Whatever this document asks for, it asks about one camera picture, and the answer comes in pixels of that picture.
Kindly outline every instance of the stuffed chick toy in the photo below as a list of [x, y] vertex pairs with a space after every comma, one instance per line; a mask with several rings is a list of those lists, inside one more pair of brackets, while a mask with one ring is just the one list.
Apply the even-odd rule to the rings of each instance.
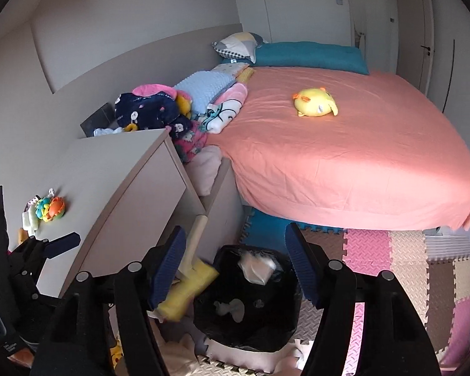
[[293, 95], [294, 107], [298, 116], [318, 117], [330, 112], [337, 116], [338, 108], [332, 96], [327, 93], [325, 87], [320, 89], [304, 89]]

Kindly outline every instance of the silver screw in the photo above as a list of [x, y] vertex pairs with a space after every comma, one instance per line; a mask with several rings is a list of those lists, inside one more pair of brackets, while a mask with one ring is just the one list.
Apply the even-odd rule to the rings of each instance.
[[139, 262], [133, 262], [127, 266], [127, 270], [129, 270], [131, 273], [135, 273], [136, 271], [141, 270], [141, 263]]
[[77, 280], [77, 281], [80, 281], [80, 282], [86, 281], [88, 278], [89, 278], [89, 273], [86, 272], [86, 271], [80, 271], [80, 272], [76, 275], [76, 280]]
[[329, 268], [332, 270], [341, 270], [343, 268], [343, 263], [339, 260], [331, 260], [329, 261]]
[[390, 270], [383, 270], [381, 272], [381, 276], [385, 279], [385, 280], [388, 280], [388, 281], [391, 281], [395, 278], [395, 275], [394, 273], [392, 273]]

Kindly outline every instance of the bed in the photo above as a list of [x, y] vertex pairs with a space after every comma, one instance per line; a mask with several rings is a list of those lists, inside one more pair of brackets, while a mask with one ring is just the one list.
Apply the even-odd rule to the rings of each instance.
[[[338, 116], [298, 117], [292, 94], [325, 86]], [[372, 230], [470, 227], [470, 152], [445, 116], [392, 74], [258, 67], [239, 115], [209, 134], [262, 212]]]

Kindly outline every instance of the door handle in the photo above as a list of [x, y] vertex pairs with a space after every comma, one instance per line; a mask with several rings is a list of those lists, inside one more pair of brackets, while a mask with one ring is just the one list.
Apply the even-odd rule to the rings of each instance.
[[422, 48], [425, 48], [425, 49], [426, 49], [426, 54], [427, 54], [428, 56], [431, 55], [431, 48], [430, 48], [429, 46], [424, 46], [424, 45], [420, 45], [420, 46], [421, 46]]

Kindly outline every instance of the trash can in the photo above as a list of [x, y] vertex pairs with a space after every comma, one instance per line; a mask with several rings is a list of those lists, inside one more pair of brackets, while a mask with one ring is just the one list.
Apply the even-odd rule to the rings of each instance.
[[[245, 278], [239, 262], [247, 252], [273, 261], [265, 285]], [[254, 352], [284, 347], [296, 331], [302, 298], [289, 257], [266, 248], [229, 245], [218, 251], [213, 265], [219, 276], [194, 300], [195, 326], [227, 347]]]

